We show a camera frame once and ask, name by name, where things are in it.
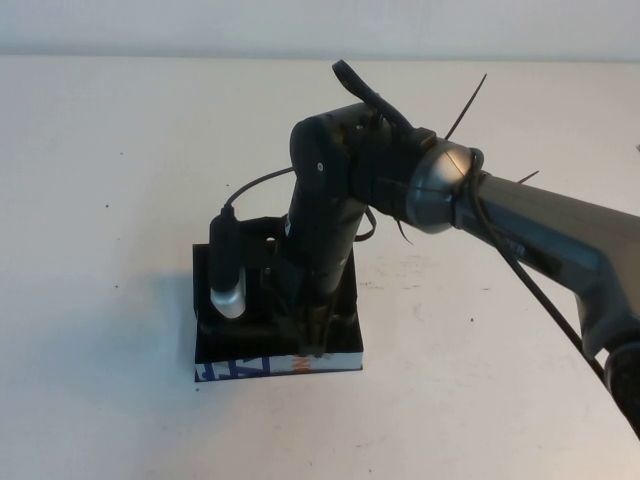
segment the blue printed graphic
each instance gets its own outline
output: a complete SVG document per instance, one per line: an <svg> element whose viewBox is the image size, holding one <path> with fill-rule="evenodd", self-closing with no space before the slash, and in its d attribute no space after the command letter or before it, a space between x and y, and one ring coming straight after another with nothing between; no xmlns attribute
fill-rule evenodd
<svg viewBox="0 0 640 480"><path fill-rule="evenodd" d="M260 365L247 365L260 361ZM203 363L196 367L201 381L228 380L247 377L266 377L271 374L269 357L230 360L228 362Z"/></svg>

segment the wire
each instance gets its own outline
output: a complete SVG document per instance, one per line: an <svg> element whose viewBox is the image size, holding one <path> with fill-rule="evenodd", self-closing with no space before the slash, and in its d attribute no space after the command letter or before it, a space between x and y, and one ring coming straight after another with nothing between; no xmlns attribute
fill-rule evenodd
<svg viewBox="0 0 640 480"><path fill-rule="evenodd" d="M227 200L227 202L224 204L223 209L227 210L231 208L231 204L235 202L240 195L245 193L247 190L255 187L256 185L259 185L263 182L266 182L267 180L271 180L272 178L276 178L291 172L293 172L293 167L283 168L282 170L277 170L267 175L263 175L262 177L256 178L255 180L240 187L233 195L231 195ZM364 242L365 240L369 240L371 237L373 237L373 234L376 233L376 227L378 226L378 221L376 220L376 217L373 215L373 211L371 210L371 208L367 207L367 209L364 211L364 214L367 216L367 220L369 220L369 223L371 224L371 230L369 230L367 233L363 233L362 235L356 235L354 242Z"/></svg>
<svg viewBox="0 0 640 480"><path fill-rule="evenodd" d="M480 185L481 172L480 168L476 165L481 165L483 161L482 152L477 149L472 149L474 154L472 173L469 179L469 200L471 204L472 211L480 224L480 227L485 231L489 240L496 247L496 250L500 253L502 258L509 264L513 272L517 275L517 277L524 283L524 285L529 289L529 291L533 294L533 296L540 302L540 304L544 307L544 309L549 313L551 318L554 320L556 325L560 327L560 330L569 338L574 347L580 352L580 355L584 360L589 364L593 373L600 379L602 383L604 383L604 369L602 366L595 360L588 358L583 350L582 350L582 339L575 332L567 319L564 318L562 313L556 308L549 297L547 297L544 292L540 289L538 284L529 276L529 274L525 271L525 269L520 265L517 258L513 254L508 247L501 241L500 236L496 232L496 230L491 225L491 221L482 206L480 201L480 196L478 194L478 187Z"/></svg>
<svg viewBox="0 0 640 480"><path fill-rule="evenodd" d="M364 214L367 216L367 220L369 220L369 223L371 224L371 230L369 230L367 233L363 233L362 235L356 235L354 242L364 242L365 240L369 240L371 237L373 237L373 234L376 233L378 221L373 215L371 207L367 207L367 209L364 211Z"/></svg>
<svg viewBox="0 0 640 480"><path fill-rule="evenodd" d="M371 108L375 108L389 123L395 125L403 135L411 135L413 126L393 105L374 92L344 60L334 63L333 73L349 93L358 97Z"/></svg>
<svg viewBox="0 0 640 480"><path fill-rule="evenodd" d="M464 108L462 109L462 112L460 112L460 115L458 115L458 118L456 119L456 121L453 124L453 127L451 127L451 130L449 130L449 133L447 133L447 135L444 137L445 140L449 140L449 137L451 135L453 135L453 132L456 131L456 128L458 128L458 125L460 124L460 122L462 121L462 119L464 118L465 114L467 113L467 110L469 110L469 107L471 106L471 104L473 103L473 101L476 99L476 95L478 95L478 92L480 91L480 89L482 88L482 84L484 83L484 81L487 79L487 74L484 74L484 77L482 77L482 80L480 80L480 84L476 87L476 90L473 92L473 95L471 95L471 98L469 99L469 101L467 102L467 104L464 106Z"/></svg>
<svg viewBox="0 0 640 480"><path fill-rule="evenodd" d="M398 230L400 230L400 234L402 235L402 238L404 238L407 242L409 242L410 245L413 245L413 242L409 240L405 235L404 229L402 228L402 223L400 223L400 220L398 220L397 218L396 218L396 223L398 224Z"/></svg>
<svg viewBox="0 0 640 480"><path fill-rule="evenodd" d="M242 195L247 190L255 187L256 185L259 185L262 182L266 182L267 180L271 180L272 178L276 178L276 177L279 177L280 175L284 175L284 174L290 173L290 172L293 172L293 167L283 168L282 170L277 170L277 171L271 172L271 173L269 173L267 175L263 175L262 177L256 178L252 182L247 183L245 186L240 187L240 189L236 193L231 195L229 197L229 200L227 200L227 203L224 204L224 208L231 207L231 204L233 202L235 202L240 195Z"/></svg>

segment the robotic arm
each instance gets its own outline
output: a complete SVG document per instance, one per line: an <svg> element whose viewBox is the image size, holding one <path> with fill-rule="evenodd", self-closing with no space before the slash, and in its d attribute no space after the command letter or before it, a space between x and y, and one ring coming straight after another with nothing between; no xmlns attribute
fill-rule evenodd
<svg viewBox="0 0 640 480"><path fill-rule="evenodd" d="M352 247L373 207L425 233L453 226L495 246L640 432L640 218L493 177L479 150L413 128L346 63L334 71L362 103L294 128L288 215L238 222L228 202L211 224L207 278L221 318L209 333L277 337L302 356L348 337L357 311L345 283L355 284ZM575 293L581 337L520 262ZM604 369L594 359L602 349Z"/></svg>

